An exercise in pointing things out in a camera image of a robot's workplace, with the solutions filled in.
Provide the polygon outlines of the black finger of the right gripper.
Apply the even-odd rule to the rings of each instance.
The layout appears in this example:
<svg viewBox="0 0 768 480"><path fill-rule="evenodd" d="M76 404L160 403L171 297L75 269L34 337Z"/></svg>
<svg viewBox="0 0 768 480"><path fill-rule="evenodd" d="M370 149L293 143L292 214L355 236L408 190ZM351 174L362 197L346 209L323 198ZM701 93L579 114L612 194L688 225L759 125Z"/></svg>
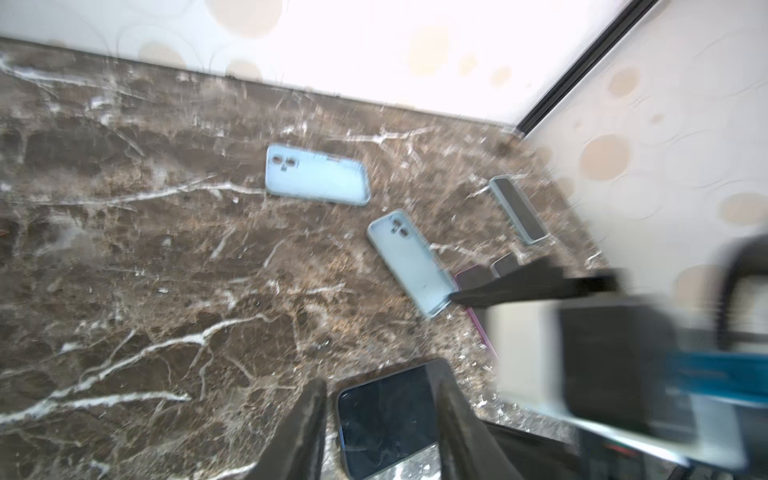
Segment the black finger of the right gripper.
<svg viewBox="0 0 768 480"><path fill-rule="evenodd" d="M502 278L496 278L481 290L487 307L526 301L580 298L598 293L620 291L619 277L614 269L592 271L584 277L566 277L565 270L542 257ZM471 293L454 292L448 298L463 306L469 304Z"/></svg>

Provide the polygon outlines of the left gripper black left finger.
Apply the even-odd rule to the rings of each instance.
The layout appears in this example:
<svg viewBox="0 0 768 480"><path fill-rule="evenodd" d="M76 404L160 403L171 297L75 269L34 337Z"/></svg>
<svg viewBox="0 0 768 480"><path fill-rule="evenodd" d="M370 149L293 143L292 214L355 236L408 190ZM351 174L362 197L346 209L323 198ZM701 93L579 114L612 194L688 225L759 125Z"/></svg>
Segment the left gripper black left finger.
<svg viewBox="0 0 768 480"><path fill-rule="evenodd" d="M302 389L246 479L319 479L325 450L327 384L316 378Z"/></svg>

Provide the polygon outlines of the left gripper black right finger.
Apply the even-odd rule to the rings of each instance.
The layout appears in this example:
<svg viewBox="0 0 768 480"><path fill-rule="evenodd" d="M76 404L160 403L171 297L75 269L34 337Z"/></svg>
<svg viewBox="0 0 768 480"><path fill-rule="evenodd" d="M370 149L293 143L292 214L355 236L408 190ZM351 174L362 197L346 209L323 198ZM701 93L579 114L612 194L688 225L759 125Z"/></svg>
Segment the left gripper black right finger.
<svg viewBox="0 0 768 480"><path fill-rule="evenodd" d="M523 479L452 378L437 387L436 415L442 479Z"/></svg>

